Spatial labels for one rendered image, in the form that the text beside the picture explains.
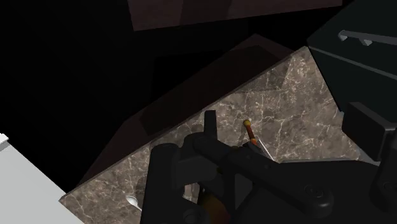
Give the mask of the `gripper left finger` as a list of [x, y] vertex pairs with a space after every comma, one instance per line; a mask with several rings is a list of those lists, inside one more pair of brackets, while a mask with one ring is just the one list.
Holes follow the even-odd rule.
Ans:
[[261, 206], [284, 202], [308, 218], [324, 218], [334, 205], [321, 184], [289, 175], [250, 141], [231, 147], [217, 138], [216, 112], [204, 116], [204, 131], [189, 134], [182, 146], [155, 146], [143, 199], [140, 224], [210, 224], [197, 204], [200, 189], [214, 195], [230, 215], [229, 224], [255, 224]]

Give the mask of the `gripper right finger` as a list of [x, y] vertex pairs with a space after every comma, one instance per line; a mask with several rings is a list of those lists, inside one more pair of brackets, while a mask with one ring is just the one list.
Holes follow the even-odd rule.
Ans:
[[370, 187], [371, 201], [397, 215], [397, 123], [391, 123], [360, 102], [350, 102], [342, 131], [379, 166]]

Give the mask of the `white spoon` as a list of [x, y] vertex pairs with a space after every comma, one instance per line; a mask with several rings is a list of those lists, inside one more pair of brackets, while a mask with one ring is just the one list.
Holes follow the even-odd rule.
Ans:
[[130, 205], [132, 205], [132, 206], [134, 206], [136, 209], [142, 211], [142, 209], [139, 207], [138, 200], [137, 200], [135, 197], [128, 195], [128, 196], [126, 196], [125, 198], [126, 198], [126, 200], [129, 202]]

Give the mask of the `orange rounded object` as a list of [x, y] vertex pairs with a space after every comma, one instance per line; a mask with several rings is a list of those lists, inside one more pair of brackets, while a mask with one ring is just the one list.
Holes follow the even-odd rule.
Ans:
[[230, 215], [225, 206], [214, 195], [200, 189], [197, 204], [202, 206], [209, 214], [210, 224], [229, 224]]

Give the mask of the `white block furniture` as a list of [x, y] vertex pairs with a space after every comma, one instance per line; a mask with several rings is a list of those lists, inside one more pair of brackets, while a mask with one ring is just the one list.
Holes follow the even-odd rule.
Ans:
[[0, 224], [84, 224], [59, 202], [64, 194], [0, 134]]

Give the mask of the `orange handled knife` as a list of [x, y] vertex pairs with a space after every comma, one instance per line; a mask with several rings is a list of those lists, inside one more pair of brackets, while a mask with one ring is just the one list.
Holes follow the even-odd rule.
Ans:
[[264, 151], [265, 154], [274, 161], [274, 158], [272, 157], [272, 155], [269, 153], [268, 149], [265, 147], [265, 145], [262, 143], [262, 141], [260, 139], [257, 139], [254, 136], [253, 130], [251, 128], [251, 122], [249, 120], [244, 120], [243, 121], [243, 125], [246, 128], [247, 134], [249, 136], [249, 140], [252, 144], [254, 144], [255, 146], [261, 148], [261, 151]]

